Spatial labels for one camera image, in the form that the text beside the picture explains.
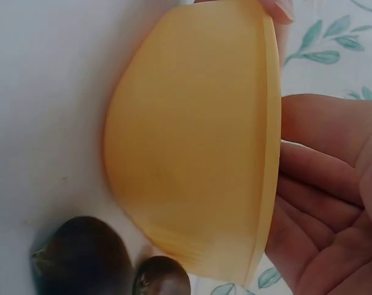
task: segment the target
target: white surface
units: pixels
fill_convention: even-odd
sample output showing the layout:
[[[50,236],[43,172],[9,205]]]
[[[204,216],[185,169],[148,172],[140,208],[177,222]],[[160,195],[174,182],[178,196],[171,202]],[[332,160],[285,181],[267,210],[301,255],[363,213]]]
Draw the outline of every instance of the white surface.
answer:
[[[32,295],[29,251],[67,218],[145,240],[103,178],[109,99],[135,48],[176,0],[0,0],[0,295]]]

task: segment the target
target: green leaf pattern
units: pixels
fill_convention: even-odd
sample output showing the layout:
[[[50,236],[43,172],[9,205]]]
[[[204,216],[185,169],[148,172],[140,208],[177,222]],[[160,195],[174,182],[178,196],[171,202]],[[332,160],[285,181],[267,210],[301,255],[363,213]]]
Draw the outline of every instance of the green leaf pattern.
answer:
[[[353,51],[364,51],[365,48],[359,43],[356,36],[340,36],[336,37],[335,41],[343,46],[345,49]]]
[[[281,279],[280,273],[277,271],[275,267],[271,267],[264,271],[258,277],[258,288],[263,289],[272,286],[273,284],[277,283]]]
[[[366,5],[363,5],[363,4],[359,3],[356,0],[351,0],[351,2],[354,3],[356,6],[358,6],[359,8],[362,8],[363,10],[372,13],[372,8],[371,7],[368,7]]]
[[[318,63],[323,63],[325,65],[332,65],[337,63],[340,59],[340,53],[337,51],[327,50],[323,52],[313,52],[313,53],[306,53],[302,55],[303,58],[307,58],[308,60],[316,61]]]
[[[329,36],[334,36],[345,32],[351,24],[351,17],[349,15],[345,15],[338,20],[335,20],[327,29],[324,34],[324,38]]]
[[[318,20],[314,25],[312,25],[306,34],[303,36],[302,45],[299,51],[303,51],[310,46],[312,46],[316,40],[318,40],[322,29],[322,20]]]
[[[362,32],[362,31],[368,31],[368,30],[371,30],[371,29],[372,29],[371,25],[365,25],[365,26],[358,26],[358,27],[352,29],[350,32],[352,32],[352,33]]]
[[[331,23],[325,30],[324,35],[320,37],[323,28],[323,21],[316,21],[305,32],[298,51],[290,54],[286,58],[284,65],[286,65],[292,59],[306,59],[323,65],[333,65],[339,62],[341,57],[339,51],[313,50],[316,45],[323,45],[324,42],[336,42],[341,48],[351,50],[353,52],[365,51],[364,46],[358,39],[359,35],[348,33],[346,34],[350,26],[351,16],[345,15]],[[362,33],[371,29],[371,25],[363,25],[353,28],[352,30],[350,30],[350,33]]]
[[[236,295],[235,284],[220,285],[213,289],[211,295]]]
[[[350,100],[372,100],[372,91],[370,88],[363,86],[360,94],[359,92],[348,90],[344,97]]]

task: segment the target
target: floral pattern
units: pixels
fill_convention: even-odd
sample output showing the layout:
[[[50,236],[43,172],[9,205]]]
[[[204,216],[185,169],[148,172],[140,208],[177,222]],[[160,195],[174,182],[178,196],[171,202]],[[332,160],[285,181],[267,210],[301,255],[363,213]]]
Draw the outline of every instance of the floral pattern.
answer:
[[[294,1],[295,15],[307,17],[292,28],[282,73],[283,95],[320,93],[372,100],[372,1],[325,1],[319,12],[310,1]],[[193,295],[292,295],[266,256],[246,289],[197,277],[193,285]]]

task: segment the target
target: bowl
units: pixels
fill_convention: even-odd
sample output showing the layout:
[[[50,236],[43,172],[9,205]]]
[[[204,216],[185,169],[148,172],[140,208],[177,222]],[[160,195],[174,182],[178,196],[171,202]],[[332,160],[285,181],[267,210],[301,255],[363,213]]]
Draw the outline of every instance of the bowl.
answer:
[[[176,7],[142,43],[110,103],[109,184],[188,272],[248,285],[268,238],[280,130],[276,38],[258,1]]]

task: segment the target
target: palm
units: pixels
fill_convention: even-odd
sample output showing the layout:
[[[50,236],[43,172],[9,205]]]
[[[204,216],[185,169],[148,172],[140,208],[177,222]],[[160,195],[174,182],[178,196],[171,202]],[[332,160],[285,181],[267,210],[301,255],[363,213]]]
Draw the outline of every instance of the palm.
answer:
[[[372,295],[372,202],[359,192],[358,174],[342,160],[282,145],[266,252],[294,295]]]

